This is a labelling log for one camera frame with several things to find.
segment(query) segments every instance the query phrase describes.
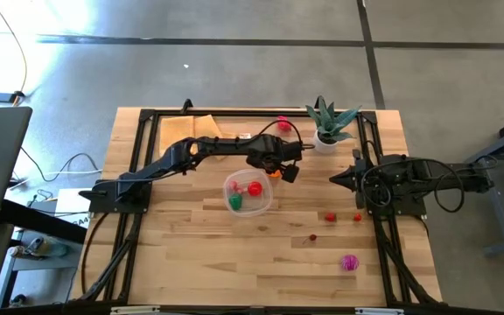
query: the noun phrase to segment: succulent plant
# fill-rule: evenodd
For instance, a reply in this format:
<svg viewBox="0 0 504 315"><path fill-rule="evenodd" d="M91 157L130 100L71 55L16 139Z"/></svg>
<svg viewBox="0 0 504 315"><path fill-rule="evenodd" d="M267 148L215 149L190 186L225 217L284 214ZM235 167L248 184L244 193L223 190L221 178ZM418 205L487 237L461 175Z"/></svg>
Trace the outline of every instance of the succulent plant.
<svg viewBox="0 0 504 315"><path fill-rule="evenodd" d="M306 111L316 123L316 129L318 131L320 141L325 144L335 144L338 141L353 138L351 134L340 131L344 129L353 119L355 119L361 106L354 109L348 109L336 116L334 114L333 102L330 106L326 107L326 101L324 101L324 97L322 97L322 95L318 97L316 104L318 104L320 114L308 105L306 105Z"/></svg>

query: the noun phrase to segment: white pot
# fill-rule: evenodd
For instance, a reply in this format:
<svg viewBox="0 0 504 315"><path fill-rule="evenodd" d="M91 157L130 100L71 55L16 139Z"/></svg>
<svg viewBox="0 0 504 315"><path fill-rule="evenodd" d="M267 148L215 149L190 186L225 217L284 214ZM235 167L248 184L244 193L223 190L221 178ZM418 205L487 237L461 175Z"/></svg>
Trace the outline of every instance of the white pot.
<svg viewBox="0 0 504 315"><path fill-rule="evenodd" d="M336 145L338 145L338 143L333 144L323 143L319 138L319 133L317 130L314 130L314 136L312 137L312 141L314 142L314 150L322 154L334 153L336 151Z"/></svg>

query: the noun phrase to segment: butcher block tabletop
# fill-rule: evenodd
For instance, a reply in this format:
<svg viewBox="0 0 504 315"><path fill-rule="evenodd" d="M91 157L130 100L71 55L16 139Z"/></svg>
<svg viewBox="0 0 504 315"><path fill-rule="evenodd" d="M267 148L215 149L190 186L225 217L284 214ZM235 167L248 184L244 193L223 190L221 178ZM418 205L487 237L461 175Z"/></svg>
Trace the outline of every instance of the butcher block tabletop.
<svg viewBox="0 0 504 315"><path fill-rule="evenodd" d="M116 179L129 169L140 110L118 109L103 179ZM384 154L408 154L399 112L377 110L376 115ZM254 135L274 120L260 114L215 116L214 112L213 118L224 135ZM312 144L314 121L308 117L289 119L296 124L303 141ZM147 124L139 168L143 166L150 129ZM227 176L252 168L246 164L246 157L209 157L197 171L154 182L139 235L129 304L385 305L373 222L366 210L355 207L352 192L328 181L354 163L352 150L361 147L356 122L345 131L356 139L340 142L333 154L303 151L294 183L271 178L273 203L256 217L236 217L223 201L222 186ZM266 133L288 141L297 139L294 131L282 133L275 125ZM160 133L153 160L159 158L159 138ZM337 220L326 221L328 213L335 213ZM356 214L362 216L361 221L353 220ZM100 215L91 220L87 237ZM87 256L87 286L109 262L118 219L119 214L110 214L94 234ZM424 225L404 216L397 218L397 225L406 264L429 294L441 300ZM309 235L316 235L316 240L308 240ZM357 256L359 268L342 269L344 255ZM125 259L118 269L114 297L121 288L124 263ZM396 269L390 272L394 292L400 297ZM78 272L71 298L80 295Z"/></svg>

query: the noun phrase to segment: green toy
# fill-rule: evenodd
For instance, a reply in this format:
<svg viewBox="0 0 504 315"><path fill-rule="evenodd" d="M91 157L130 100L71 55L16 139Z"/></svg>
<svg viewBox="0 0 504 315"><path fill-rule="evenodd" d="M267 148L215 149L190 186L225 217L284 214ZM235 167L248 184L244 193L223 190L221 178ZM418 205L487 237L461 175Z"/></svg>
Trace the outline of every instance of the green toy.
<svg viewBox="0 0 504 315"><path fill-rule="evenodd" d="M234 193L228 198L228 203L231 205L233 210L239 210L242 207L242 195Z"/></svg>

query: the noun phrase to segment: white cable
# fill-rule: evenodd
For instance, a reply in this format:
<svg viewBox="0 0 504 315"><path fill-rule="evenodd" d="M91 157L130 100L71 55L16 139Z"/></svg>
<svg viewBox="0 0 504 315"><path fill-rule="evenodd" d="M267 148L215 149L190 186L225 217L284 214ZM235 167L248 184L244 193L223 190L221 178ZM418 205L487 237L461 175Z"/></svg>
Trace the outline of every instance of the white cable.
<svg viewBox="0 0 504 315"><path fill-rule="evenodd" d="M55 175L55 174L96 174L96 173L100 173L100 172L102 172L102 170L98 170L98 171L50 171L48 173L44 173L44 175ZM33 179L36 179L36 178L25 179L22 182L14 185L13 187L7 188L7 190L13 190L13 189L21 186L22 184L24 184L26 182L29 182L29 181L31 181Z"/></svg>

